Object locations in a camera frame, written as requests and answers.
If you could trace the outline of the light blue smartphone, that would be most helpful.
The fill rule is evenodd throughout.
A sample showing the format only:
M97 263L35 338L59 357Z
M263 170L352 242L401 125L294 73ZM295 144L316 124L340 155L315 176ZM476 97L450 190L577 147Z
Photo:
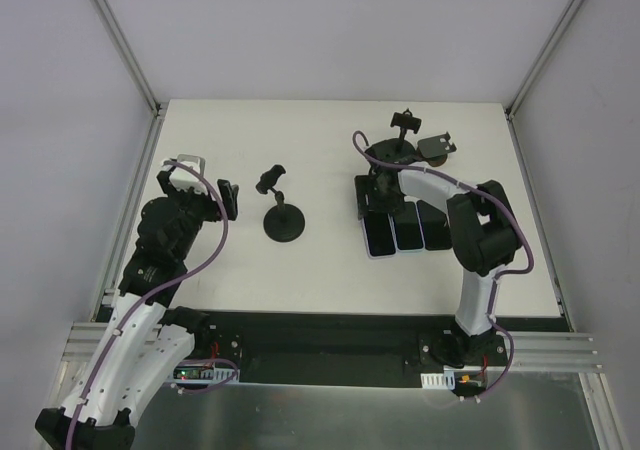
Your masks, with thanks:
M403 209L391 217L396 247L401 252L424 249L417 206L414 202L405 202Z

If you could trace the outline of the black clamp phone stand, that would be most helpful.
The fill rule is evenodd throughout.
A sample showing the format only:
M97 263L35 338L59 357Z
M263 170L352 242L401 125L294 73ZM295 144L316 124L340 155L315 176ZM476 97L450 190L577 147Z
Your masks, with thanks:
M422 120L415 117L409 108L403 112L395 112L390 127L397 127L399 135L371 145L365 153L388 164L409 165L416 162L418 160L417 150L413 144L406 140L406 135L408 132L416 134L421 123Z

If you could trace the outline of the lavender smartphone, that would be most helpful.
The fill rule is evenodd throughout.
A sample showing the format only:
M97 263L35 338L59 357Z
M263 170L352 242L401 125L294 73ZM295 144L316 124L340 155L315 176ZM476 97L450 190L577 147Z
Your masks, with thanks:
M384 258L396 253L391 223L387 214L369 213L363 218L363 229L368 255Z

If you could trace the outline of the black round base phone stand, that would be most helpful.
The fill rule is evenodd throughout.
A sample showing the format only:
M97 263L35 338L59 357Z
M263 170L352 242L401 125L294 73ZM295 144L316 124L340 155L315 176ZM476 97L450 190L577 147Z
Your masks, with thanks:
M261 195L272 193L276 204L270 208L263 218L265 234L278 243L289 243L299 238L305 229L305 217L295 205L285 201L282 191L276 189L281 176L286 173L280 164L273 165L264 172L255 188Z

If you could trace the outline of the black cased smartphone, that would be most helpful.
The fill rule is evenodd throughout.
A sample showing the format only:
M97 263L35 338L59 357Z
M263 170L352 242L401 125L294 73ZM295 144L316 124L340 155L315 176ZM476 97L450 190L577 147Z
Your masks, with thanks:
M417 211L425 249L450 250L452 242L446 215L424 201L417 202Z

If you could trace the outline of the brown base phone stand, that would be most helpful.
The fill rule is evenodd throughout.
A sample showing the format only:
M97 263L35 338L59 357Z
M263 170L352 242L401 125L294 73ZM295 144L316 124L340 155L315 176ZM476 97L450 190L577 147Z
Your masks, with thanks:
M442 166L451 153L457 151L449 132L423 138L417 142L417 151L421 158L432 167Z

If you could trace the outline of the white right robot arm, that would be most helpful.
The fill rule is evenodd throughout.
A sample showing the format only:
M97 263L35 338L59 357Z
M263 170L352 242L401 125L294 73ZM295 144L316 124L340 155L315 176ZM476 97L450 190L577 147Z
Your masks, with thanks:
M481 358L496 335L493 317L500 279L529 273L531 248L513 215L503 186L489 180L472 186L417 165L372 166L354 177L358 218L402 214L406 197L435 208L448 229L446 248L463 268L461 298L450 332L435 340L431 358L453 368Z

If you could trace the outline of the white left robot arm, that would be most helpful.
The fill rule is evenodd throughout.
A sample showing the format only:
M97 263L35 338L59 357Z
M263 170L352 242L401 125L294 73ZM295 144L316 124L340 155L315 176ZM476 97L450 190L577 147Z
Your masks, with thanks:
M142 414L169 375L191 358L209 363L214 342L206 314L172 307L180 284L204 270L220 247L188 270L186 257L203 225L222 231L238 216L237 186L211 185L196 164L166 162L162 196L141 210L135 250L103 336L78 382L57 408L43 409L35 429L52 449L128 449Z

